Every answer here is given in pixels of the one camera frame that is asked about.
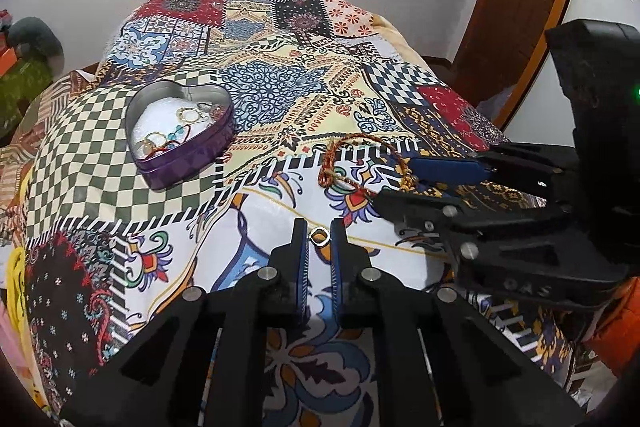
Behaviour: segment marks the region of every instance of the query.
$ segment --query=purple heart-shaped box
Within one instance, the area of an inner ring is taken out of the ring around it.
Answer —
[[[148,160],[136,158],[133,154],[131,136],[133,127],[146,107],[162,98],[183,98],[190,102],[217,103],[226,107],[223,115],[210,127],[187,140]],[[228,91],[214,84],[186,87],[172,80],[157,80],[140,89],[127,107],[125,115],[127,143],[149,188],[160,190],[175,185],[192,176],[204,166],[222,155],[234,136],[234,108]]]

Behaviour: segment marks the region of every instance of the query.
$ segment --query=metal bolt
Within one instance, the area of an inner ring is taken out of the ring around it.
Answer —
[[[460,253],[465,259],[472,261],[478,257],[480,251],[476,243],[462,243],[462,245],[460,245]]]
[[[201,295],[202,288],[198,288],[197,286],[191,286],[182,292],[182,298],[189,302],[197,301]]]
[[[380,270],[378,268],[372,268],[372,267],[365,268],[360,272],[360,275],[362,275],[362,278],[364,280],[371,281],[371,282],[377,281],[382,277],[382,273],[380,273]]]
[[[278,275],[278,270],[276,270],[273,266],[263,266],[258,270],[258,277],[265,281],[274,279],[276,275]]]
[[[452,204],[444,206],[442,213],[447,217],[456,217],[458,215],[458,209]]]
[[[438,299],[440,299],[442,302],[447,302],[447,303],[453,302],[458,298],[458,294],[456,293],[456,291],[453,288],[449,288],[448,286],[444,286],[440,288],[438,290],[438,293],[436,293],[436,295],[438,296]]]

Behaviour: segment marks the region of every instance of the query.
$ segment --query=silver ring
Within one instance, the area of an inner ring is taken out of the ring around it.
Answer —
[[[326,236],[322,241],[316,241],[314,236],[316,233],[322,232]],[[331,240],[331,236],[329,235],[329,231],[325,227],[315,227],[311,232],[309,232],[309,241],[311,241],[316,247],[322,248],[326,247]]]

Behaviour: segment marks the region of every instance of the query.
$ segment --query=wooden door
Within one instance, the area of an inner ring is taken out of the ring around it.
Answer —
[[[555,0],[478,0],[453,63],[452,87],[472,105],[515,86]]]

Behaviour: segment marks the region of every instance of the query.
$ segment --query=orange object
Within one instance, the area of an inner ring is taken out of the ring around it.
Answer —
[[[0,76],[4,75],[11,67],[18,61],[18,57],[15,55],[15,50],[9,48],[0,57]]]
[[[640,347],[640,278],[634,277],[616,295],[620,302],[585,344],[619,377]]]

